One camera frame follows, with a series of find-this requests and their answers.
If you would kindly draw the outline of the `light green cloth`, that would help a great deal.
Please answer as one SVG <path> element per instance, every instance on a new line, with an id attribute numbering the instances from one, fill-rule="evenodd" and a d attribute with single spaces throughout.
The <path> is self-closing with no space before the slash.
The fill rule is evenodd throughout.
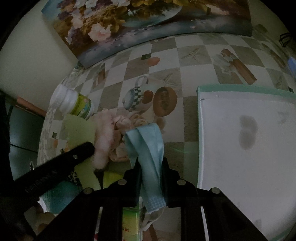
<path id="1" fill-rule="evenodd" d="M 61 172 L 77 173 L 83 189 L 100 190 L 98 171 L 102 171 L 111 156 L 111 147 L 117 141 L 113 138 L 114 126 L 111 120 L 84 120 L 67 115 L 63 124 L 68 132 L 69 150 L 59 156 Z"/>

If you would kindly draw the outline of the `light blue cloth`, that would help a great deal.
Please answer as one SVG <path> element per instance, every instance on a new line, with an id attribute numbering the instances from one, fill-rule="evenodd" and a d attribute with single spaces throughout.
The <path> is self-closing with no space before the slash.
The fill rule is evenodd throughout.
<path id="1" fill-rule="evenodd" d="M 142 169 L 140 195 L 148 213 L 165 207 L 161 190 L 164 142 L 156 123 L 136 127 L 125 133 L 125 147 L 132 167 L 139 162 Z"/>

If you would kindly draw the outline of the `beige rose fabric bundle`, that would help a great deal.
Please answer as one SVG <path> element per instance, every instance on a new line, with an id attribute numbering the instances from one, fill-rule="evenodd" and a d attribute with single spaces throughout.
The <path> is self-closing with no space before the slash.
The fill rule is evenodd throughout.
<path id="1" fill-rule="evenodd" d="M 134 161 L 136 157 L 151 158 L 156 164 L 164 157 L 162 132 L 157 123 L 148 123 L 139 114 L 106 116 L 107 160 Z"/>

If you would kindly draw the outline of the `pink fluffy plush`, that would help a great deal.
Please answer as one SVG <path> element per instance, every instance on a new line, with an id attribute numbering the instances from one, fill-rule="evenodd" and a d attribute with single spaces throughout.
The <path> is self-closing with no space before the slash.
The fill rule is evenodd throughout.
<path id="1" fill-rule="evenodd" d="M 113 144 L 114 121 L 112 112 L 103 109 L 93 115 L 90 120 L 95 123 L 95 154 L 93 157 L 93 166 L 97 170 L 104 169 L 108 163 L 108 155 Z"/>

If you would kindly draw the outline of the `teal plastic bag roll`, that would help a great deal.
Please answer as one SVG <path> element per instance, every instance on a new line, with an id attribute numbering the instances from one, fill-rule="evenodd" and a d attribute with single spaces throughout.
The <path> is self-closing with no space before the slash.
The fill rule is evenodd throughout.
<path id="1" fill-rule="evenodd" d="M 46 209 L 53 213 L 59 214 L 82 190 L 71 182 L 63 181 L 52 190 L 49 190 L 41 196 Z"/>

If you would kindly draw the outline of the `green tissue pack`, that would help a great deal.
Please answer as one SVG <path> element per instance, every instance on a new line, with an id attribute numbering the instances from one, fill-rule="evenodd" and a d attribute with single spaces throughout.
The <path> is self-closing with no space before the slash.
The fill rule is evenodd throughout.
<path id="1" fill-rule="evenodd" d="M 143 199 L 139 198 L 136 207 L 124 207 L 122 216 L 122 240 L 142 240 Z"/>

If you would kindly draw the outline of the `white tray with green rim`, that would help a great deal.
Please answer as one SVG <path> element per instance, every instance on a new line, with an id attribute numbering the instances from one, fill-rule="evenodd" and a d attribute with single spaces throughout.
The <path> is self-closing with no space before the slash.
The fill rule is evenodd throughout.
<path id="1" fill-rule="evenodd" d="M 295 94 L 225 84 L 197 98 L 197 186 L 219 188 L 268 240 L 283 240 L 295 224 Z"/>

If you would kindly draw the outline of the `white green-labelled bottle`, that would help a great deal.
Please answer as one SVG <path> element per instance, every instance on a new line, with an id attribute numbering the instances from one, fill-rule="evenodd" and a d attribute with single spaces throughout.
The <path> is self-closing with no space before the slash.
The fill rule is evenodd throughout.
<path id="1" fill-rule="evenodd" d="M 94 113 L 94 103 L 90 98 L 62 84 L 53 92 L 50 107 L 58 109 L 63 115 L 70 114 L 85 120 Z"/>

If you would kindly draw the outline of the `checkered patterned tablecloth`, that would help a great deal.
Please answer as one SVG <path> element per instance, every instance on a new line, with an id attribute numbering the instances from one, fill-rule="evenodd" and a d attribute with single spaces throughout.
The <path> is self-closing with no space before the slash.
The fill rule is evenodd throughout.
<path id="1" fill-rule="evenodd" d="M 205 85 L 275 88 L 295 94 L 282 52 L 267 36 L 201 33 L 167 37 L 132 47 L 88 69 L 76 67 L 62 84 L 90 98 L 95 112 L 139 114 L 157 123 L 172 169 L 197 186 L 197 89 Z M 104 187 L 129 167 L 109 161 Z"/>

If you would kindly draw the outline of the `floral painting canvas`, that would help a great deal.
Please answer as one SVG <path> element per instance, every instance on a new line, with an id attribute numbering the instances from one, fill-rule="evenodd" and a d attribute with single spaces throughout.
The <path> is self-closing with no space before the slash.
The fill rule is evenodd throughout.
<path id="1" fill-rule="evenodd" d="M 252 34 L 247 1 L 48 1 L 42 14 L 85 68 L 172 35 Z"/>

